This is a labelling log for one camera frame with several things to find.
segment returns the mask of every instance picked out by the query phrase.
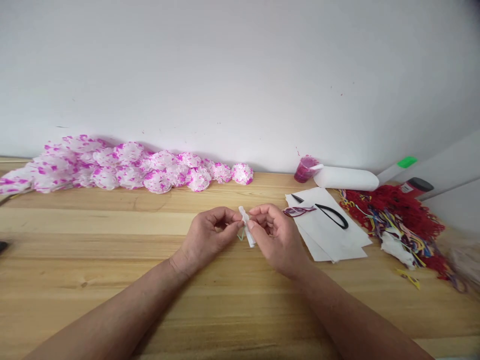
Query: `scissors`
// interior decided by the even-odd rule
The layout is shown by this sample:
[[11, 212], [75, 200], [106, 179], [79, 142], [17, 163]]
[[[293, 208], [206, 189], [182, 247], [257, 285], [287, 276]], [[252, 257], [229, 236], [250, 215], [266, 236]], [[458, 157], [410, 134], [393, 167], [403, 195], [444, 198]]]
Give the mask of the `scissors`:
[[[304, 200], [303, 200], [301, 197], [298, 197], [297, 195], [293, 195], [293, 194], [291, 194], [291, 195], [292, 195], [293, 198], [294, 198], [295, 200], [297, 200], [299, 203], [303, 203], [303, 202], [304, 202]], [[327, 215], [327, 216], [330, 218], [330, 220], [332, 220], [335, 224], [337, 224], [337, 225], [338, 225], [339, 227], [341, 227], [343, 230], [349, 228], [349, 223], [347, 222], [347, 220], [346, 220], [338, 211], [332, 209], [331, 207], [325, 206], [325, 205], [315, 204], [315, 206], [316, 206], [317, 208], [319, 208], [325, 215]], [[329, 214], [327, 214], [327, 213], [325, 212], [325, 210], [327, 210], [327, 211], [330, 212], [330, 213], [335, 214], [335, 215], [341, 220], [341, 222], [342, 222], [343, 224], [339, 224], [338, 222], [336, 222], [335, 219], [333, 219]]]

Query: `hand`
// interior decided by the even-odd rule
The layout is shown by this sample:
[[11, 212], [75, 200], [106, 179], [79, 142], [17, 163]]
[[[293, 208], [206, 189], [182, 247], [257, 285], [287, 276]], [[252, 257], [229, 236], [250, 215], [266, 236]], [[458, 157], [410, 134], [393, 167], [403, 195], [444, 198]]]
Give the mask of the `hand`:
[[177, 273], [192, 276], [230, 244], [242, 226], [242, 215], [228, 207], [199, 213], [191, 222], [180, 249], [170, 258], [170, 264]]
[[297, 225], [273, 204], [250, 210], [248, 228], [272, 268], [290, 279], [313, 266]]

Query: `yarn pile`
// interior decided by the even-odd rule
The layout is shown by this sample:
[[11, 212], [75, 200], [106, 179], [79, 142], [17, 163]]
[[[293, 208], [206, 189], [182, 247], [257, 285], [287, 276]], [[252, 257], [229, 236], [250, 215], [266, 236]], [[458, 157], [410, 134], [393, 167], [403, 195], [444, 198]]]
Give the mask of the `yarn pile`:
[[192, 152], [148, 151], [135, 141], [111, 146], [88, 135], [66, 136], [61, 143], [49, 141], [44, 152], [23, 168], [0, 178], [0, 195], [30, 190], [51, 193], [70, 188], [99, 187], [113, 190], [147, 188], [164, 194], [183, 186], [201, 192], [212, 181], [234, 180], [241, 185], [253, 181], [254, 171], [245, 163], [228, 165], [201, 158]]
[[437, 271], [438, 278], [450, 281], [463, 292], [465, 287], [447, 264], [436, 246], [436, 238], [445, 226], [422, 206], [420, 201], [403, 193], [399, 186], [383, 185], [372, 192], [339, 190], [340, 206], [379, 239], [384, 231], [400, 235], [398, 239], [414, 257], [418, 268]]

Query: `green cap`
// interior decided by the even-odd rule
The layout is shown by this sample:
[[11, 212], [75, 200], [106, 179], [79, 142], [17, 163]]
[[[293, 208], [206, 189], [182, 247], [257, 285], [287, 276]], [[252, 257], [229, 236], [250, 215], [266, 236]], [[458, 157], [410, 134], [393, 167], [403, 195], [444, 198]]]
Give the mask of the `green cap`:
[[413, 157], [413, 156], [407, 156], [406, 158], [404, 158], [403, 160], [400, 160], [399, 162], [397, 162], [396, 164], [401, 167], [401, 168], [408, 168], [410, 166], [412, 166], [413, 164], [415, 164], [417, 162], [417, 158], [416, 157]]

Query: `left hand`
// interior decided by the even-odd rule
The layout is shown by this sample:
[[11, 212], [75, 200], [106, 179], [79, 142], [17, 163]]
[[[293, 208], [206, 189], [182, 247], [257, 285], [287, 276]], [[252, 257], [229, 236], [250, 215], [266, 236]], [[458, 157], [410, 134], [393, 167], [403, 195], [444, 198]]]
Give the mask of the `left hand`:
[[242, 215], [228, 207], [199, 213], [191, 222], [180, 249], [170, 258], [172, 267], [177, 273], [191, 277], [230, 244], [242, 226]]

